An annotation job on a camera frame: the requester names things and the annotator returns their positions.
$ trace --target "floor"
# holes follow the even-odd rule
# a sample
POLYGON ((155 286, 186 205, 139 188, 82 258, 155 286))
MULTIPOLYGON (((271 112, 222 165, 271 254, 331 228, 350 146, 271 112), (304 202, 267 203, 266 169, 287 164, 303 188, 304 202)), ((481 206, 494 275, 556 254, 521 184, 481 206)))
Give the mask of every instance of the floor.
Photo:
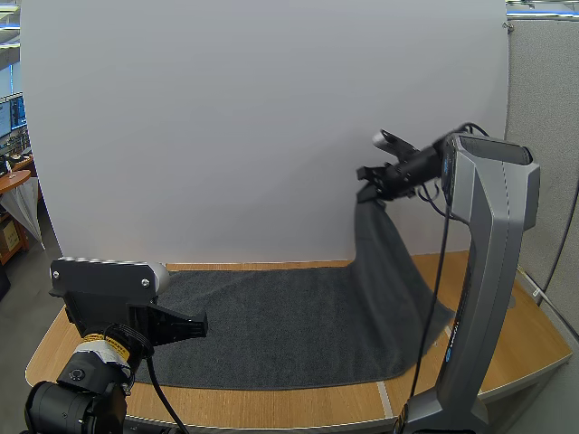
POLYGON ((5 265, 12 286, 0 300, 0 434, 26 429, 24 403, 30 386, 24 370, 63 305, 48 294, 50 264, 61 250, 43 204, 38 212, 46 251, 29 236, 30 250, 16 253, 5 265))

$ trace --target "white backdrop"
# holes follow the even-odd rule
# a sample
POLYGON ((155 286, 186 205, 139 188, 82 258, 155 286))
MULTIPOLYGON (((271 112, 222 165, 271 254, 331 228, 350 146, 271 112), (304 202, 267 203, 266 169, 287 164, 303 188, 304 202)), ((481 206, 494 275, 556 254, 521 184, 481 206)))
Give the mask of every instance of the white backdrop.
MULTIPOLYGON (((503 137, 503 21, 503 0, 28 0, 24 100, 63 253, 353 258, 379 128, 420 147, 467 120, 503 137)), ((391 214, 412 253, 438 250, 427 204, 391 214)))

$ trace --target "gray partition wall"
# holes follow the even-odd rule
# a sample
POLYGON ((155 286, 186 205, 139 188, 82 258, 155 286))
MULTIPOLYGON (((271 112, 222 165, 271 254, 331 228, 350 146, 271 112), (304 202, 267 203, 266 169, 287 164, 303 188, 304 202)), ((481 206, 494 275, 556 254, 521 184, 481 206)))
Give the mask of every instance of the gray partition wall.
MULTIPOLYGON (((541 165, 536 227, 519 263, 544 286, 563 236, 579 176, 579 21, 511 21, 507 139, 528 146, 541 165)), ((579 211, 547 295, 579 329, 579 211)), ((579 346, 543 303, 575 355, 509 433, 579 429, 579 346)))

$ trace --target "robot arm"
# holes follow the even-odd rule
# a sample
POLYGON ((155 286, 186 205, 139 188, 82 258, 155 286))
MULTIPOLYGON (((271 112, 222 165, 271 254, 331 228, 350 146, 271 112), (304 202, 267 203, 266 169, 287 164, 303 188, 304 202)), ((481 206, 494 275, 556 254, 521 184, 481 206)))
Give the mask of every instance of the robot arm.
POLYGON ((399 165, 361 169, 369 183, 358 200, 413 195, 438 176, 435 165, 451 215, 469 225, 468 268, 438 380, 406 403, 394 432, 480 434, 488 416, 477 395, 507 312, 523 232, 535 225, 539 166, 524 147, 454 132, 399 165))

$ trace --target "white umbrella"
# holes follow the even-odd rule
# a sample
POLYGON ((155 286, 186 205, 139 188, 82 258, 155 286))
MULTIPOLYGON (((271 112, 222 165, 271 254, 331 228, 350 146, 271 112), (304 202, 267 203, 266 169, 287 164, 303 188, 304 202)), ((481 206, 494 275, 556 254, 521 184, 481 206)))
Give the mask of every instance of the white umbrella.
POLYGON ((44 249, 40 224, 38 224, 38 178, 31 177, 22 185, 4 193, 0 199, 0 205, 4 206, 5 210, 26 228, 44 249))

